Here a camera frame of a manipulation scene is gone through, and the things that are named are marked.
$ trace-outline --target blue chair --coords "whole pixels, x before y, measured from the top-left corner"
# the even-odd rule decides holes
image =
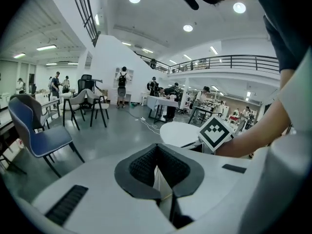
[[[83,158],[73,144],[73,139],[65,127],[58,126],[40,133],[35,133],[33,130],[34,113],[28,106],[23,104],[18,98],[14,98],[9,102],[8,108],[15,128],[25,147],[28,148],[33,156],[37,158],[43,157],[58,177],[61,177],[61,175],[47,159],[47,156],[58,149],[69,145],[84,163]]]

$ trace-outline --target railing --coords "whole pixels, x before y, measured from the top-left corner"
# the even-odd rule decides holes
[[[163,73],[169,73],[169,69],[170,69],[170,66],[165,64],[165,63],[162,63],[160,61],[157,61],[153,58],[149,58],[149,57],[146,57],[146,56],[143,56],[143,55],[140,55],[140,54],[137,54],[138,56],[140,56],[140,58],[146,62],[147,65],[149,65],[152,69],[155,69],[155,70],[159,70]]]
[[[97,31],[96,24],[94,22],[94,17],[92,15],[90,1],[89,0],[75,0],[75,3],[79,10],[79,13],[83,22],[83,27],[86,28],[89,34],[89,37],[91,38],[91,41],[93,45],[95,46],[98,40],[98,36],[100,35],[100,32]]]
[[[170,66],[168,74],[214,68],[249,69],[279,74],[277,58],[253,55],[216,56],[187,61]]]

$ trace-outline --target dark sleeve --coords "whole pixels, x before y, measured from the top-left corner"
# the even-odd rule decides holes
[[[263,17],[263,20],[267,28],[267,31],[271,37],[271,42],[279,62],[279,71],[281,72],[283,69],[295,70],[299,65],[296,58],[294,57],[292,52],[288,49],[288,47],[285,45],[281,35],[271,25],[266,16]]]
[[[171,89],[170,88],[165,88],[164,89],[165,95],[169,95],[171,93]]]

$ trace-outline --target white ceiling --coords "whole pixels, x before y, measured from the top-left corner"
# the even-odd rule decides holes
[[[168,80],[168,85],[173,85],[175,82],[179,83],[179,86],[183,88],[185,79],[173,79]],[[225,96],[238,97],[245,99],[247,91],[252,94],[250,100],[262,102],[270,97],[277,91],[276,87],[268,86],[258,82],[237,80],[237,79],[226,79],[226,78],[191,78],[190,87],[191,89],[202,90],[204,86],[209,86],[211,91],[214,91],[212,85],[216,86],[220,92]]]
[[[199,10],[194,11],[183,0],[141,0],[132,4],[129,0],[117,0],[113,35],[154,51],[153,54],[139,54],[159,59],[171,57],[184,49],[208,41],[240,37],[266,37],[263,23],[264,11],[257,0],[240,0],[247,10],[237,14],[233,10],[236,2],[224,1],[218,6],[197,0]],[[194,30],[183,31],[190,24]]]
[[[36,50],[51,44],[57,48]],[[27,0],[7,26],[1,39],[0,57],[11,59],[25,53],[18,60],[35,64],[78,62],[84,49],[79,39],[65,30],[64,20],[52,0]]]

